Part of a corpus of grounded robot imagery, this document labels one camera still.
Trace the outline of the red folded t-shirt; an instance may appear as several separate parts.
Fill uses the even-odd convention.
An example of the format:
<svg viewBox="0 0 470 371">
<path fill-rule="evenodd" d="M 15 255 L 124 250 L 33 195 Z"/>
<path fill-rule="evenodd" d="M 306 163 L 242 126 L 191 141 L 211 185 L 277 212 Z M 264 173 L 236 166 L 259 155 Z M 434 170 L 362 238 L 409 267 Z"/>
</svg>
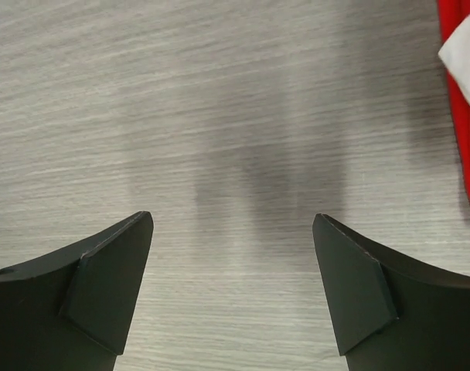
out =
<svg viewBox="0 0 470 371">
<path fill-rule="evenodd" d="M 437 1 L 441 41 L 446 42 L 470 14 L 470 1 Z M 457 139 L 465 191 L 470 204 L 470 105 L 450 72 L 446 73 L 451 116 Z"/>
</svg>

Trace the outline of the white folded t-shirt lower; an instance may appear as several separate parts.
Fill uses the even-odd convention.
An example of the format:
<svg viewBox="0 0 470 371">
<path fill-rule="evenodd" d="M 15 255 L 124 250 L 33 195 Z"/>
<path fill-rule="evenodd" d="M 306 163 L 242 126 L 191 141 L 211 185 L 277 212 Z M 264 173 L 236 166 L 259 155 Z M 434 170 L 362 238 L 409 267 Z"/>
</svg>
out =
<svg viewBox="0 0 470 371">
<path fill-rule="evenodd" d="M 438 56 L 470 107 L 470 1 L 439 1 Z"/>
</svg>

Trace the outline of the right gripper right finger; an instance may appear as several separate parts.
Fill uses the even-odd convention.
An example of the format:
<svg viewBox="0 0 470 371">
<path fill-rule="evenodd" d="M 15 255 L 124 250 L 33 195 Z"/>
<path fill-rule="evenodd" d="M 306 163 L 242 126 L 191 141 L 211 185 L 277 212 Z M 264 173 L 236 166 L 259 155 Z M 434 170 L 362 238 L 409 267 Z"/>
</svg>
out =
<svg viewBox="0 0 470 371">
<path fill-rule="evenodd" d="M 339 354 L 351 370 L 470 370 L 470 277 L 318 214 L 315 253 Z"/>
</svg>

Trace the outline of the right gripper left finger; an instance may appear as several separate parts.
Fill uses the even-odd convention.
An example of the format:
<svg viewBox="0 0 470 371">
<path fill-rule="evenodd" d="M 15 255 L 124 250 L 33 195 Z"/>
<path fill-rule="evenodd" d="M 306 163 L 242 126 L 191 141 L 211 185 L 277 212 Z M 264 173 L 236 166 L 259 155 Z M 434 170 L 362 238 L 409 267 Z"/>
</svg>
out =
<svg viewBox="0 0 470 371">
<path fill-rule="evenodd" d="M 0 270 L 0 370 L 112 370 L 152 242 L 147 211 Z"/>
</svg>

